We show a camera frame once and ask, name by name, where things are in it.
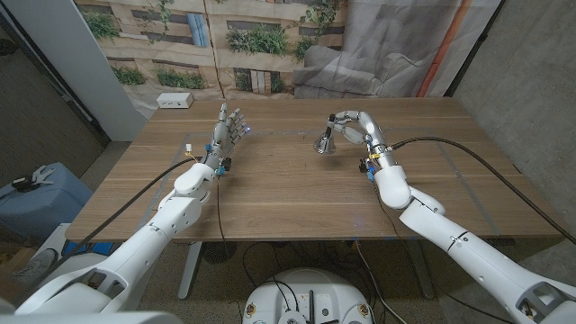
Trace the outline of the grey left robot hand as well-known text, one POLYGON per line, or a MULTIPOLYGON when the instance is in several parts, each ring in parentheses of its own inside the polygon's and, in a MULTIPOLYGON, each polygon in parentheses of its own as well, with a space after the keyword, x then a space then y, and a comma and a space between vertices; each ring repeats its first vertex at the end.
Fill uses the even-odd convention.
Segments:
POLYGON ((221 105, 219 120, 213 130, 210 147, 202 160, 202 163, 211 167, 217 175, 230 169, 230 155, 234 146, 250 132, 243 118, 244 115, 240 113, 239 108, 228 114, 227 104, 221 105))

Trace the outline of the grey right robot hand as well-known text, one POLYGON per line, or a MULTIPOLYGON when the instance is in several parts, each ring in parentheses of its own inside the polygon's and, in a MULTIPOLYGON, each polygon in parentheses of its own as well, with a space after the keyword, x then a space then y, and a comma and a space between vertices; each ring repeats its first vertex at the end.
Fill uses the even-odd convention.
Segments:
POLYGON ((385 143, 383 132, 368 112, 343 111, 328 117, 324 137, 328 141, 328 153, 335 150, 333 132, 342 133, 353 144, 365 144, 368 153, 378 159, 381 167, 392 167, 396 161, 385 143))

